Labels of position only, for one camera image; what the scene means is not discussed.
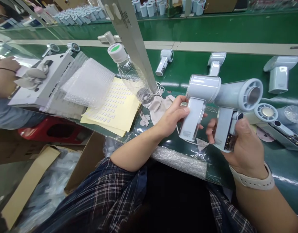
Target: white watch strap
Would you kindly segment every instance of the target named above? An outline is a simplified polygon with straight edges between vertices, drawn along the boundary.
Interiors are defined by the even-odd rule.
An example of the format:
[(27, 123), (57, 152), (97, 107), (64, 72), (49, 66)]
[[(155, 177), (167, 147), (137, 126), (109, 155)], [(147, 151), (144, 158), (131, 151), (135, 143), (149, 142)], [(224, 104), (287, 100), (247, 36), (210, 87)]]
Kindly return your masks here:
[(259, 189), (259, 190), (270, 190), (274, 187), (275, 183), (269, 167), (267, 166), (266, 163), (264, 163), (264, 166), (268, 170), (269, 175), (264, 180), (260, 180), (257, 178), (252, 178), (252, 177), (248, 177), (243, 174), (237, 173), (237, 171), (235, 171), (233, 167), (231, 167), (231, 165), (229, 164), (229, 167), (231, 169), (231, 172), (234, 178), (245, 187)]

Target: workbench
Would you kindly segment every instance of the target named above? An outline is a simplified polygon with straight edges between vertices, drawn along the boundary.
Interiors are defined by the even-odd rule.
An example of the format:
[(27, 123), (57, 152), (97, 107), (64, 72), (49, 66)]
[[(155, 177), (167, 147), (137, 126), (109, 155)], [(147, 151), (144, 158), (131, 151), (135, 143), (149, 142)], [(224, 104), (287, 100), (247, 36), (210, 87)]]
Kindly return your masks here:
[[(144, 20), (139, 22), (144, 41), (155, 41), (159, 43), (156, 48), (148, 49), (147, 53), (153, 71), (156, 70), (160, 61), (161, 44), (165, 42), (193, 41), (210, 42), (208, 46), (215, 43), (224, 43), (225, 48), (229, 48), (226, 43), (281, 43), (298, 44), (298, 13), (273, 14), (273, 15), (253, 15), (253, 16), (223, 16), (223, 17), (203, 17), (202, 19), (170, 19), (170, 20)], [(285, 31), (279, 30), (282, 25)], [(45, 44), (51, 42), (60, 44), (61, 40), (77, 40), (82, 51), (94, 58), (109, 70), (117, 73), (117, 65), (107, 54), (107, 47), (96, 47), (93, 40), (97, 36), (110, 30), (115, 34), (112, 24), (74, 26), (74, 27), (49, 27), (37, 28), (34, 30), (4, 30), (3, 34), (10, 36), (14, 41), (13, 45), (19, 50), (25, 50), (25, 55), (41, 57), (45, 51)], [(13, 50), (10, 54), (16, 54), (18, 50)], [(170, 63), (163, 77), (155, 76), (156, 81), (165, 87), (166, 95), (185, 94), (191, 74), (208, 74), (207, 62), (210, 52), (174, 51), (174, 60)], [(250, 78), (258, 78), (263, 82), (264, 92), (261, 103), (269, 103), (278, 107), (285, 105), (298, 105), (298, 64), (290, 70), (289, 91), (279, 95), (267, 92), (269, 84), (269, 73), (263, 72), (263, 66), (272, 55), (260, 54), (240, 54), (228, 51), (219, 76), (222, 83), (229, 83)], [(217, 108), (207, 108), (208, 118), (202, 120), (202, 125), (206, 126), (210, 118), (217, 116)], [(131, 131), (124, 137), (105, 130), (97, 125), (82, 124), (100, 134), (109, 136), (121, 142), (128, 142), (148, 127), (142, 127), (140, 117), (135, 116)], [(205, 130), (200, 130), (198, 138), (207, 141)], [(272, 170), (275, 183), (287, 202), (298, 215), (298, 151), (286, 150), (278, 142), (263, 142), (265, 150), (265, 161)], [(189, 144), (178, 137), (175, 131), (170, 137), (165, 138), (160, 146), (175, 150), (184, 156), (192, 156), (208, 163), (206, 180), (225, 187), (234, 188), (234, 182), (228, 164), (220, 151), (212, 145), (207, 146), (202, 153), (199, 153), (197, 146)]]

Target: bottle cap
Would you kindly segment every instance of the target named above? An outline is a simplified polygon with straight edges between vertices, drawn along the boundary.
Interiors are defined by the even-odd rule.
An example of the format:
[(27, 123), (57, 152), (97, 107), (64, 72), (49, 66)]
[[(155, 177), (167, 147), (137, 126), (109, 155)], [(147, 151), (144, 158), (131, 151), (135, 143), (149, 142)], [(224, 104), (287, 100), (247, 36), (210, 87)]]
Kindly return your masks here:
[(127, 53), (122, 44), (116, 43), (108, 48), (108, 54), (115, 63), (121, 63), (127, 58)]

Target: bracelet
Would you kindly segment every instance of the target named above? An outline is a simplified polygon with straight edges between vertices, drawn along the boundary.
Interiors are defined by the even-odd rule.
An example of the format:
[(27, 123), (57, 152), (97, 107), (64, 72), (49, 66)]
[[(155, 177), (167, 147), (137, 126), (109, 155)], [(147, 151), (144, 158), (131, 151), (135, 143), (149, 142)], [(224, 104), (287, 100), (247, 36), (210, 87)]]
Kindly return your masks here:
[(10, 69), (7, 69), (7, 68), (1, 68), (1, 67), (0, 67), (0, 70), (8, 70), (8, 71), (12, 71), (13, 73), (16, 74), (16, 71), (14, 71), (14, 70), (10, 70)]

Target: green label sticker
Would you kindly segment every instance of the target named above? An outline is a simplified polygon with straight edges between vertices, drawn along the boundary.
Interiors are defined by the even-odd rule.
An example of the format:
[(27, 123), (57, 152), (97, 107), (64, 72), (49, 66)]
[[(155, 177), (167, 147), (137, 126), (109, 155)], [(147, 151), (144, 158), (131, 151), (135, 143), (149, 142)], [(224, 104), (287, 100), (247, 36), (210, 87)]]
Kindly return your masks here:
[(111, 50), (111, 52), (116, 51), (119, 47), (120, 47), (120, 45), (117, 45), (116, 47), (114, 47), (114, 48)]

